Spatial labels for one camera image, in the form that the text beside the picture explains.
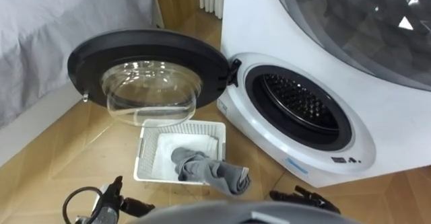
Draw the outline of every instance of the gray object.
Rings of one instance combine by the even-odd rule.
[[[69,81],[84,40],[152,26],[153,0],[0,0],[0,128]]]
[[[205,181],[227,195],[240,195],[250,185],[248,168],[208,158],[201,151],[179,147],[172,152],[180,181]]]
[[[155,209],[132,224],[146,223],[283,223],[348,224],[358,223],[316,207],[286,202],[198,202],[190,205]]]

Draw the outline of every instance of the black cable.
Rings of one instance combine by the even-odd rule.
[[[87,186],[87,187],[82,187],[79,188],[75,191],[73,191],[65,200],[64,204],[63,204],[63,219],[65,220],[66,224],[72,224],[70,222],[69,217],[67,216],[67,205],[69,204],[70,200],[77,194],[79,194],[80,192],[84,192],[84,191],[93,191],[96,192],[97,195],[99,196],[99,201],[96,205],[96,208],[94,209],[93,215],[91,215],[91,217],[88,219],[88,221],[86,223],[91,224],[94,220],[96,220],[97,216],[100,214],[100,211],[102,210],[102,196],[103,193],[102,191],[100,191],[98,188],[96,187],[91,187],[91,186]]]

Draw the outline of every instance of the bed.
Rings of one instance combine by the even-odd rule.
[[[153,0],[0,0],[0,166],[79,99],[70,52],[89,37],[152,26]]]

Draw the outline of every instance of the white towel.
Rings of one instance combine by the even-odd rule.
[[[172,162],[170,156],[179,147],[201,151],[206,156],[217,159],[218,140],[209,135],[162,133],[159,135],[157,142],[152,178],[178,181],[178,174],[175,172],[176,164]]]

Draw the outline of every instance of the laundry basket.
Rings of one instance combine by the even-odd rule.
[[[218,140],[217,160],[224,161],[226,156],[226,126],[221,122],[208,122],[201,120],[188,120],[174,126],[160,128],[145,128],[141,130],[139,138],[135,170],[133,177],[142,182],[162,182],[176,184],[206,185],[203,182],[186,182],[162,180],[152,177],[154,157],[159,135],[162,133],[183,133],[194,135],[209,135]]]

